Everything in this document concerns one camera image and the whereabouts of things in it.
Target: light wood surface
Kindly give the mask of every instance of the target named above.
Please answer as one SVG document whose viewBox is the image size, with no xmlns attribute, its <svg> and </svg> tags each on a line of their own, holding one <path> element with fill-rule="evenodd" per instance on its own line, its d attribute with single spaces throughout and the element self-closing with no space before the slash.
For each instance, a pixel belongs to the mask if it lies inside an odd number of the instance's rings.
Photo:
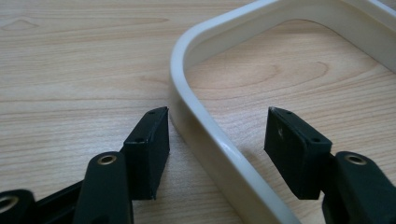
<svg viewBox="0 0 396 224">
<path fill-rule="evenodd" d="M 183 32 L 248 2 L 0 1 L 0 191 L 41 199 L 81 180 L 90 158 L 119 150 L 145 112 L 166 105 Z M 300 115 L 333 152 L 370 157 L 396 184 L 396 76 L 331 30 L 289 21 L 187 78 L 303 223 L 324 222 L 321 201 L 298 201 L 262 150 L 270 105 Z M 172 125 L 170 141 L 158 199 L 134 202 L 135 223 L 241 223 Z"/>
</svg>

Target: black clamp jaw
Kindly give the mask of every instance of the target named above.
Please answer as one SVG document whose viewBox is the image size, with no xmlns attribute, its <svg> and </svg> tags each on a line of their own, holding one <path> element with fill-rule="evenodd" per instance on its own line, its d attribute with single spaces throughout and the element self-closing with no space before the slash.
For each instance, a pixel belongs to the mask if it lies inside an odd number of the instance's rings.
<svg viewBox="0 0 396 224">
<path fill-rule="evenodd" d="M 369 158 L 332 142 L 294 113 L 270 107 L 264 150 L 300 200 L 321 191 L 326 223 L 396 223 L 396 188 Z"/>
<path fill-rule="evenodd" d="M 168 108 L 150 110 L 137 123 L 120 152 L 99 154 L 84 180 L 38 202 L 33 193 L 0 193 L 0 223 L 134 223 L 131 200 L 152 200 L 169 155 Z"/>
</svg>

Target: small hole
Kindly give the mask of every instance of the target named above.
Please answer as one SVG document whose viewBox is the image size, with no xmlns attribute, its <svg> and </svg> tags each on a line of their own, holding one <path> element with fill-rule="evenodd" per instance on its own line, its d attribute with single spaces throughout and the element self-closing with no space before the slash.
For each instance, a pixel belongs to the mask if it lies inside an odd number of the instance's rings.
<svg viewBox="0 0 396 224">
<path fill-rule="evenodd" d="M 357 165 L 365 165 L 367 164 L 367 161 L 364 160 L 360 156 L 355 156 L 355 155 L 346 155 L 346 160 Z"/>
<path fill-rule="evenodd" d="M 144 143 L 144 142 L 145 142 L 145 139 L 144 139 L 144 138 L 136 138 L 134 141 L 135 141 L 136 143 Z"/>
<path fill-rule="evenodd" d="M 109 164 L 113 163 L 116 159 L 117 159 L 116 156 L 106 155 L 106 156 L 101 157 L 98 160 L 98 163 L 101 165 L 109 165 Z"/>
<path fill-rule="evenodd" d="M 4 196 L 0 199 L 0 214 L 11 209 L 18 203 L 19 198 L 16 196 Z"/>
</svg>

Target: white plastic handle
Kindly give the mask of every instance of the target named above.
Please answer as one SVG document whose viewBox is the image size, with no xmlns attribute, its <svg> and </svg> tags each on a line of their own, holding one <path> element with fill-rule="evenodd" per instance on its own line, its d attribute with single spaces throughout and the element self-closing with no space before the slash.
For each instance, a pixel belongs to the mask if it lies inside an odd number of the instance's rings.
<svg viewBox="0 0 396 224">
<path fill-rule="evenodd" d="M 171 58 L 169 107 L 178 132 L 245 223 L 299 223 L 228 139 L 189 87 L 184 70 L 289 20 L 325 25 L 396 72 L 396 14 L 371 0 L 264 0 L 187 31 Z"/>
</svg>

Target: black plastic arm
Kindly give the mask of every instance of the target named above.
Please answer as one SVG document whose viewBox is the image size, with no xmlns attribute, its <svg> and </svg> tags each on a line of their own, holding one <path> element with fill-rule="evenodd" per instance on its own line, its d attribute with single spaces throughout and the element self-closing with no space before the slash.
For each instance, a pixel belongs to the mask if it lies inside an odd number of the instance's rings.
<svg viewBox="0 0 396 224">
<path fill-rule="evenodd" d="M 73 223 L 134 223 L 122 153 L 106 152 L 91 159 L 79 194 Z"/>
<path fill-rule="evenodd" d="M 290 111 L 270 107 L 264 150 L 299 199 L 325 193 L 327 223 L 396 223 L 396 188 L 369 158 L 332 142 Z"/>
<path fill-rule="evenodd" d="M 160 107 L 147 112 L 125 140 L 119 154 L 124 158 L 126 167 L 127 199 L 155 199 L 169 155 L 168 108 Z M 83 185 L 84 181 L 77 182 L 38 202 L 28 190 L 2 192 L 0 223 L 70 224 Z"/>
</svg>

